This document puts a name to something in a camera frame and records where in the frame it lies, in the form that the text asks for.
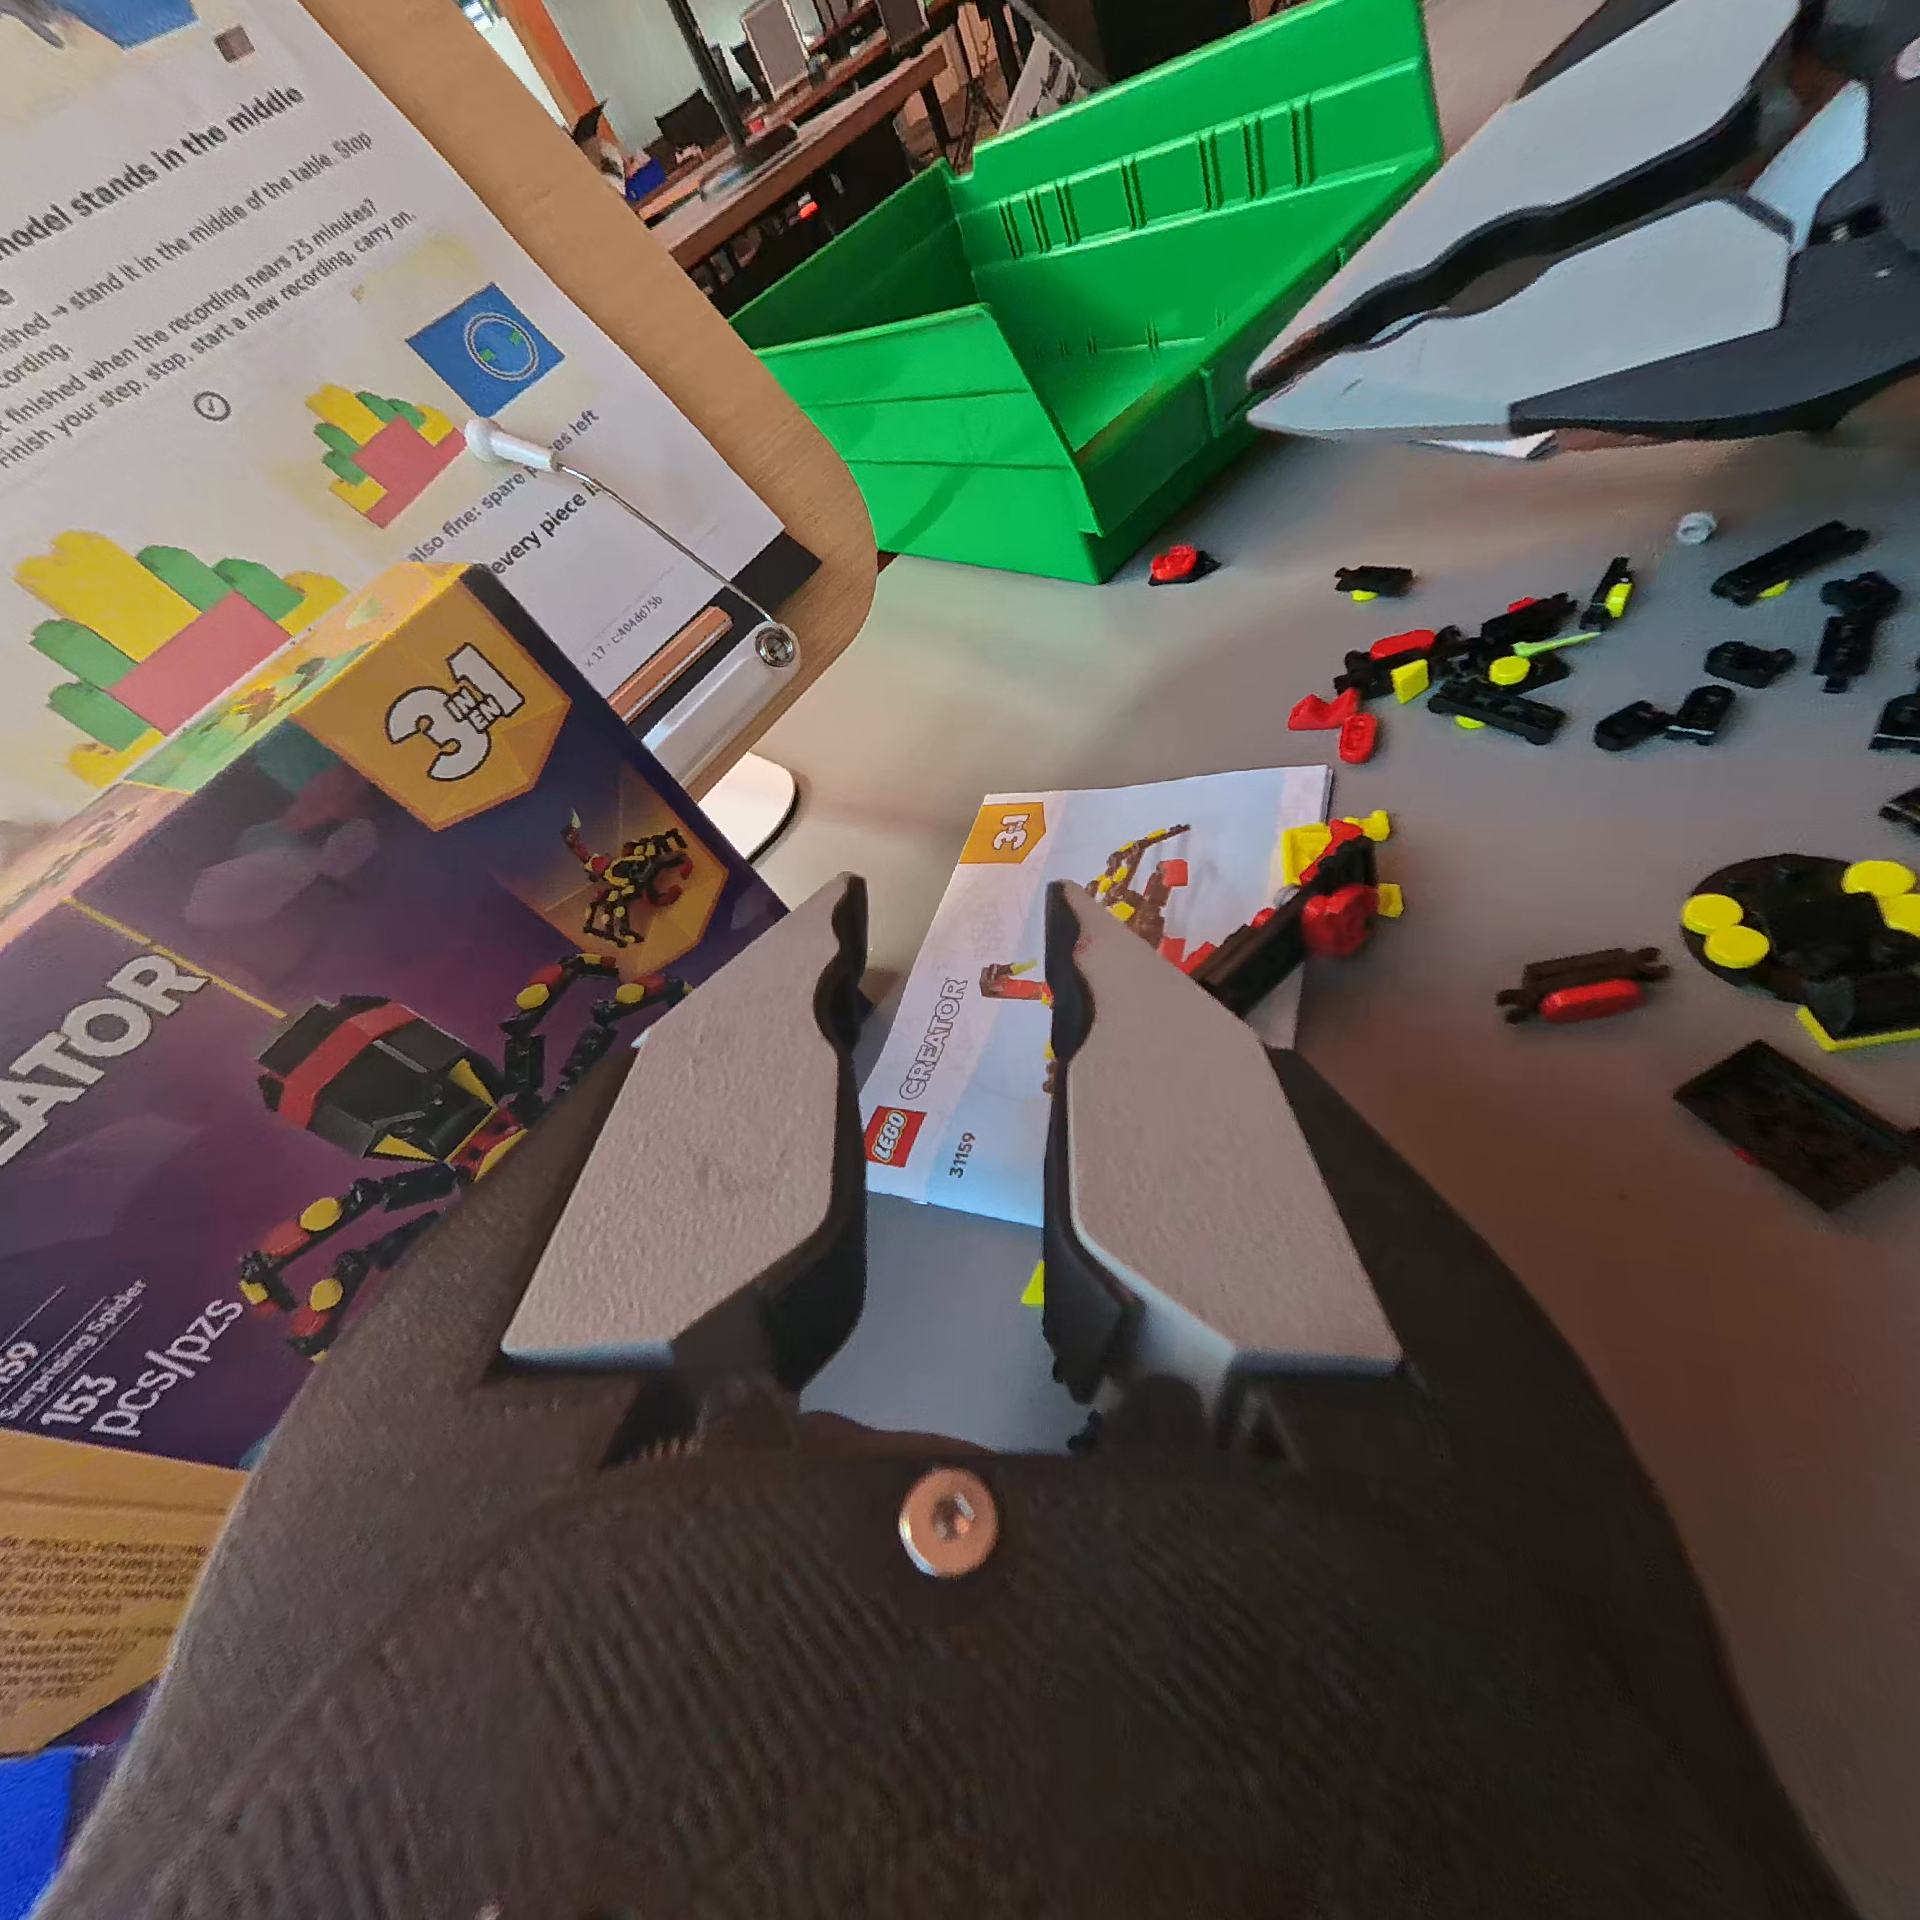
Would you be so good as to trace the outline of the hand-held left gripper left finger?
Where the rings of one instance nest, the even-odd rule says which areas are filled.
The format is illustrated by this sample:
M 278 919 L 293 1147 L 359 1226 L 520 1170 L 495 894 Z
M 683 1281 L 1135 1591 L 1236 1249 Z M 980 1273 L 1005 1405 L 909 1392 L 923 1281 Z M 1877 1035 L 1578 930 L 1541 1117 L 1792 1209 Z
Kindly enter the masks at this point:
M 797 1394 L 856 1328 L 868 889 L 837 877 L 636 1043 L 500 1341 L 535 1371 Z

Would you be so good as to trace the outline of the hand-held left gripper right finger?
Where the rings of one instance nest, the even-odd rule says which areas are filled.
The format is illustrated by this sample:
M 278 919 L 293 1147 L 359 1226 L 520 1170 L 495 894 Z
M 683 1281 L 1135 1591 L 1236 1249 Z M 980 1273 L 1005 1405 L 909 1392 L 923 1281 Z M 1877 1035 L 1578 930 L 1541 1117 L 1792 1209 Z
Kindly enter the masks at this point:
M 1259 1035 L 1084 892 L 1043 908 L 1042 1335 L 1073 1405 L 1147 1381 L 1236 1421 L 1403 1349 Z

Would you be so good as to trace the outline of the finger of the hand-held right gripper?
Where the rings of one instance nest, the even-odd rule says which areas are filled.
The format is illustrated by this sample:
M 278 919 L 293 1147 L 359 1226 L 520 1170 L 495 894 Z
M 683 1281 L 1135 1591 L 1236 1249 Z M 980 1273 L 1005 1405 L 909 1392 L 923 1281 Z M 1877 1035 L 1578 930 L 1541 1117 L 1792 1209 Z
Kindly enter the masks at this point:
M 1761 147 L 1812 5 L 1599 5 L 1276 337 L 1287 386 L 1479 277 L 1568 253 Z
M 1915 254 L 1913 109 L 1905 89 L 1843 85 L 1751 182 L 1703 186 L 1566 253 L 1498 266 L 1287 386 L 1273 338 L 1245 379 L 1250 421 L 1313 441 L 1647 441 L 1526 431 L 1518 405 L 1777 324 L 1818 224 L 1881 219 Z

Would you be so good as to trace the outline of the red yellow black lego model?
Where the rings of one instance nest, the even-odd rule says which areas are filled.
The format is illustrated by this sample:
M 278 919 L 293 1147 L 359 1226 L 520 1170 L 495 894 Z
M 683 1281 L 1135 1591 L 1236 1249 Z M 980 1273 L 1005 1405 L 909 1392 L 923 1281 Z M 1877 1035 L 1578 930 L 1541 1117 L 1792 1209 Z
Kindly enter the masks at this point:
M 1403 898 L 1380 879 L 1377 849 L 1393 831 L 1385 811 L 1331 824 L 1284 829 L 1281 894 L 1221 942 L 1203 942 L 1172 964 L 1227 1012 L 1248 1017 L 1312 958 L 1349 958 L 1374 924 L 1398 919 Z

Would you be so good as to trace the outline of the pile of lego pieces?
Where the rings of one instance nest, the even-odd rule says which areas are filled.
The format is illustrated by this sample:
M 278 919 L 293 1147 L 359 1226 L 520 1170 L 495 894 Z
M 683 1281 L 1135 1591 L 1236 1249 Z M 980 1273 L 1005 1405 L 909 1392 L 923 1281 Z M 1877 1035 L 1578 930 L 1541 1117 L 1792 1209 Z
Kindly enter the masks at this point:
M 1826 521 L 1710 585 L 1715 603 L 1747 611 L 1818 575 L 1828 612 L 1812 672 L 1826 696 L 1843 694 L 1871 666 L 1901 589 L 1877 570 L 1840 576 L 1869 533 Z M 1329 694 L 1300 698 L 1291 732 L 1331 732 L 1346 765 L 1377 742 L 1371 704 L 1426 700 L 1464 732 L 1491 732 L 1544 749 L 1568 715 L 1539 694 L 1569 668 L 1566 655 L 1613 629 L 1638 580 L 1630 559 L 1607 565 L 1583 604 L 1569 595 L 1528 596 L 1467 637 L 1458 629 L 1381 637 L 1349 652 Z M 1767 692 L 1798 666 L 1785 647 L 1718 640 L 1703 682 L 1673 706 L 1638 698 L 1596 721 L 1591 741 L 1622 756 L 1651 742 L 1718 744 L 1740 692 Z M 1900 858 L 1773 852 L 1725 865 L 1686 896 L 1677 929 L 1691 962 L 1725 986 L 1787 1007 L 1826 1054 L 1915 1045 L 1915 865 Z M 1617 1018 L 1666 977 L 1654 949 L 1599 949 L 1528 962 L 1495 997 L 1509 1027 L 1571 1027 Z M 1777 1049 L 1754 1041 L 1700 1070 L 1673 1103 L 1746 1165 L 1824 1213 L 1915 1169 L 1915 1131 L 1900 1128 Z

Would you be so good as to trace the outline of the purple lego set box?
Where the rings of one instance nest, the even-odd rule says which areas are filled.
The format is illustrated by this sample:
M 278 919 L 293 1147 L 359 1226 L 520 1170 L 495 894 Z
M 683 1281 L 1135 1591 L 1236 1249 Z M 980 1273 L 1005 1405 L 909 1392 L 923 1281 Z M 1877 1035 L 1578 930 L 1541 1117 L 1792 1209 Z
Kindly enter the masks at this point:
M 500 580 L 404 562 L 3 877 L 3 1756 L 147 1685 L 349 1317 L 784 916 Z

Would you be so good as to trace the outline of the open spider instruction booklet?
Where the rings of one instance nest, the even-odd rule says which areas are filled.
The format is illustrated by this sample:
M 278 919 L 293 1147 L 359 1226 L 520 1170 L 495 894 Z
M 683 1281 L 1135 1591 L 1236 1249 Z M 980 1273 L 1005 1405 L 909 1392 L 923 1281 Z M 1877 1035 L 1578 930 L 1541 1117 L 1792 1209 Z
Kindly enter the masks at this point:
M 862 1088 L 868 1187 L 1038 1226 L 1047 890 L 1088 896 L 1191 973 L 1284 901 L 1284 834 L 1324 824 L 1329 800 L 1324 765 L 988 795 Z

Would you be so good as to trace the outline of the green plastic bin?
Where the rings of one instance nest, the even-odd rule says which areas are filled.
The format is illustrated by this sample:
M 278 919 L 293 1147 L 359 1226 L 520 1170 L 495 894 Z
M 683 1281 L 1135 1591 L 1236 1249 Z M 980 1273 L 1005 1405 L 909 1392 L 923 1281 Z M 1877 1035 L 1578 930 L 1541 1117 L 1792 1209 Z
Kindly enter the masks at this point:
M 929 166 L 732 328 L 877 548 L 1100 585 L 1252 445 L 1261 353 L 1439 158 L 1424 7 L 1302 5 Z

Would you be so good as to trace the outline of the blue plastic bin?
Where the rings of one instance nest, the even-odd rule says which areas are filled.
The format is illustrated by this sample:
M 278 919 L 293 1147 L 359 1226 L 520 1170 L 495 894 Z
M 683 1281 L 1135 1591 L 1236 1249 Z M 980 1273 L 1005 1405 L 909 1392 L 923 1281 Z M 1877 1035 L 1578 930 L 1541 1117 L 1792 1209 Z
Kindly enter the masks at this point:
M 1 1918 L 25 1918 L 50 1887 L 73 1825 L 84 1753 L 1 1760 Z

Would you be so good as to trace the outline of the printed instruction sheet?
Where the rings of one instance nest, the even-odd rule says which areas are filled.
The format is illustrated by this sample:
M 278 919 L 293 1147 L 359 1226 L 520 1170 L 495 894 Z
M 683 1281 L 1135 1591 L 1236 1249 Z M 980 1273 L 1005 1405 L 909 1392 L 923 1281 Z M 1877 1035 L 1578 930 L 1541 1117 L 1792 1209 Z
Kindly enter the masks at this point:
M 817 556 L 300 5 L 3 5 L 3 823 L 397 562 L 609 694 Z

